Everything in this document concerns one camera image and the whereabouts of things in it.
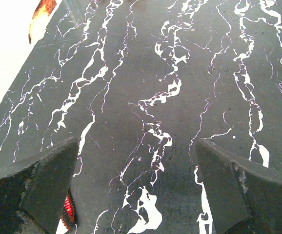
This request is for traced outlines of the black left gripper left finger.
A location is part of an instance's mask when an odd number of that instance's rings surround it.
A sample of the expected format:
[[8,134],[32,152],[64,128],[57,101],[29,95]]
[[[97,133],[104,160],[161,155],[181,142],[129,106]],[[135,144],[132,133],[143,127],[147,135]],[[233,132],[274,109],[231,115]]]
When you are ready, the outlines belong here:
[[76,229],[70,184],[78,151],[70,137],[0,167],[0,234],[54,234],[60,222],[68,233]]

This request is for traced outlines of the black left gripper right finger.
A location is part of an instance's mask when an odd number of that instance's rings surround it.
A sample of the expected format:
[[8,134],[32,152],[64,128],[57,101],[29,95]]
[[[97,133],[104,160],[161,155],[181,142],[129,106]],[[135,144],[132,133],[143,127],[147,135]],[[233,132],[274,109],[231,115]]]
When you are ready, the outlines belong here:
[[200,138],[196,144],[218,234],[282,234],[282,172]]

